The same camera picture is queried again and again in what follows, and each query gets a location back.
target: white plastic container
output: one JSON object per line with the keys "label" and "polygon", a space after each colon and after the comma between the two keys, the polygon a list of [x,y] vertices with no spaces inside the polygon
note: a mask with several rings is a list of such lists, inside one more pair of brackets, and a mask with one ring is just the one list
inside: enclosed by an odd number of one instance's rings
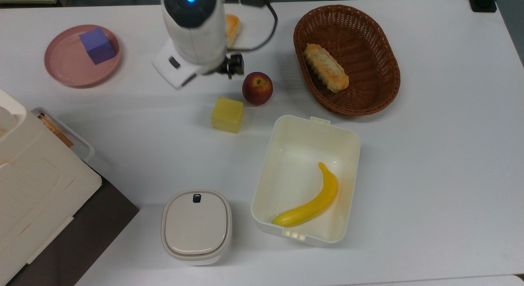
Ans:
{"label": "white plastic container", "polygon": [[[251,213],[264,232],[322,247],[346,234],[361,142],[356,133],[330,126],[328,120],[282,116],[258,181]],[[280,213],[312,200],[322,189],[323,162],[335,174],[339,192],[319,216],[292,228],[271,223]]]}
{"label": "white plastic container", "polygon": [[0,89],[0,284],[73,220],[102,179]]}
{"label": "white plastic container", "polygon": [[224,196],[210,190],[183,191],[166,204],[162,216],[162,244],[172,257],[193,266],[217,262],[229,247],[231,207]]}

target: wicker basket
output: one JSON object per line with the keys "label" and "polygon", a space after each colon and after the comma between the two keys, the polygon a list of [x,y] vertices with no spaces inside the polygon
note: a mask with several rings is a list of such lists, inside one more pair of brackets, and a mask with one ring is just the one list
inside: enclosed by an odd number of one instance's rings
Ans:
{"label": "wicker basket", "polygon": [[[344,5],[328,5],[305,14],[293,36],[296,56],[309,90],[331,112],[364,116],[387,107],[397,95],[400,70],[382,28],[367,14]],[[307,65],[308,43],[324,47],[350,77],[345,90],[333,93]]]}

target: yellow cube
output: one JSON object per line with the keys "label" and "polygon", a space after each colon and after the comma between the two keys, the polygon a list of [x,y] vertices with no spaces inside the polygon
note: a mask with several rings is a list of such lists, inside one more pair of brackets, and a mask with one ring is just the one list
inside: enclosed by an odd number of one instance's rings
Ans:
{"label": "yellow cube", "polygon": [[244,104],[242,102],[219,97],[211,114],[213,128],[238,133],[242,116],[244,115]]}

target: yellow banana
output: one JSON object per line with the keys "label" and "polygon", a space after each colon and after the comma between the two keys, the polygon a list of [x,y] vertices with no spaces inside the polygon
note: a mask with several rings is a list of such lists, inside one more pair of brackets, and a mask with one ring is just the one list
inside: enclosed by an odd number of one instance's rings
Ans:
{"label": "yellow banana", "polygon": [[339,184],[337,183],[335,174],[332,174],[324,163],[319,162],[318,166],[320,170],[322,170],[322,178],[324,179],[322,191],[306,204],[281,213],[275,217],[271,222],[272,224],[287,228],[294,227],[317,217],[330,207],[339,191]]}

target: pink plate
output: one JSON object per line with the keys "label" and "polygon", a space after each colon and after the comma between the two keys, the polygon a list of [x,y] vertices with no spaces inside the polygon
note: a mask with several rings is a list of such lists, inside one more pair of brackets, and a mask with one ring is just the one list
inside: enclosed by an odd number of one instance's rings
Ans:
{"label": "pink plate", "polygon": [[101,27],[116,52],[116,56],[95,65],[90,59],[80,34],[97,28],[97,25],[82,25],[58,34],[47,47],[44,56],[45,69],[56,81],[67,86],[89,86],[108,77],[120,60],[120,45],[116,36]]}

